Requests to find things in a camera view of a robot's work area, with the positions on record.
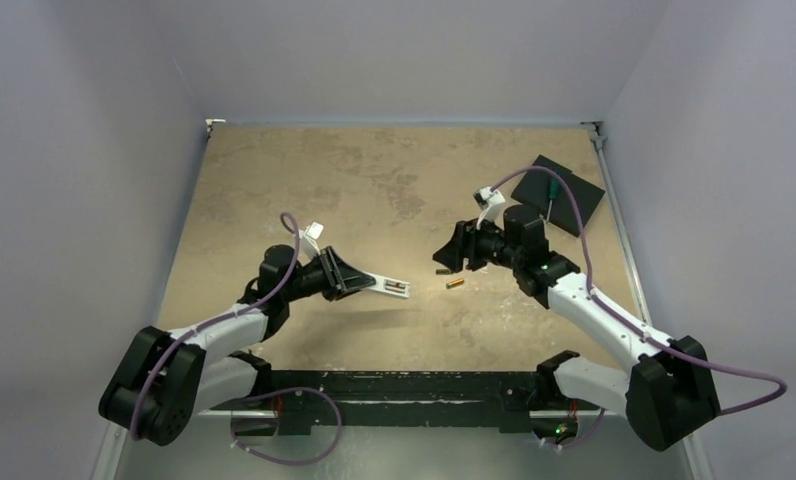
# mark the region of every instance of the battery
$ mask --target battery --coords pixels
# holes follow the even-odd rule
[[[450,281],[445,284],[445,288],[450,290],[454,287],[459,287],[460,285],[466,283],[466,280],[463,278],[458,278],[457,280]]]

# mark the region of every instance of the floor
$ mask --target floor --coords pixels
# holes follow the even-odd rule
[[[539,154],[602,184],[580,129],[219,126],[210,139],[159,325],[186,326],[230,307],[266,248],[291,243],[278,216],[325,226],[348,263],[412,284],[399,300],[360,294],[296,302],[280,332],[254,346],[274,368],[526,370],[564,349],[613,365],[578,328],[524,296],[508,270],[465,272],[446,290],[431,254],[472,193]],[[509,193],[515,182],[502,190]],[[586,229],[597,285],[634,310],[605,197]],[[549,227],[553,249],[583,266],[577,239]]]

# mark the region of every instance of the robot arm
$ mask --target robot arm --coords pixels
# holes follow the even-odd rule
[[[627,418],[634,432],[651,448],[663,451],[720,411],[708,369],[679,361],[643,338],[663,342],[706,360],[704,348],[691,337],[674,340],[645,325],[598,289],[587,291],[586,276],[577,265],[549,249],[539,213],[527,205],[504,210],[504,228],[495,224],[503,210],[498,191],[475,194],[482,213],[457,222],[451,240],[433,255],[453,272],[478,270],[488,263],[512,270],[519,288],[542,306],[575,323],[606,348],[622,370],[594,364],[571,351],[562,352],[537,368],[539,399],[575,398]],[[604,303],[641,325],[633,333],[592,300]]]
[[[266,250],[259,276],[248,282],[242,297],[224,312],[241,312],[233,318],[200,331],[197,324],[171,331],[142,329],[101,398],[100,415],[129,428],[151,367],[175,340],[195,330],[197,333],[169,357],[140,412],[140,436],[157,445],[168,445],[194,414],[228,400],[273,390],[267,375],[271,366],[240,350],[277,333],[289,318],[291,302],[317,293],[335,301],[362,291],[409,297],[409,283],[358,270],[342,260],[332,247],[319,250],[316,240],[321,230],[322,226],[314,223],[299,232],[302,251],[310,258],[304,265],[287,245]],[[275,288],[293,262],[296,266],[292,276],[279,293],[262,308],[248,310],[249,305]]]

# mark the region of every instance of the black platform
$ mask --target black platform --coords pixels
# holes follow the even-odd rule
[[[604,196],[604,190],[578,177],[568,168],[542,155],[540,155],[533,164],[549,168],[557,172],[557,174],[563,178],[569,188],[572,189],[575,201],[578,203],[581,219],[583,220],[584,227],[586,227],[589,219],[598,207],[598,203]],[[542,172],[528,172],[522,177],[519,184],[516,185],[516,189],[513,190],[511,197],[517,202],[538,209],[544,216],[546,212],[548,212],[548,181],[550,178],[549,175]],[[557,199],[554,200],[554,204],[552,205],[549,222],[576,237],[580,236],[578,232],[578,223],[575,219],[575,210],[572,208],[569,197],[566,195],[562,186],[560,187]]]

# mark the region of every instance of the white wall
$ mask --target white wall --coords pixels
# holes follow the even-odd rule
[[[705,427],[718,478],[796,478],[796,0],[672,2],[605,132],[654,322],[790,384]]]
[[[204,135],[149,18],[0,0],[0,479],[88,478],[154,319]]]
[[[206,117],[598,120],[668,0],[150,0]]]

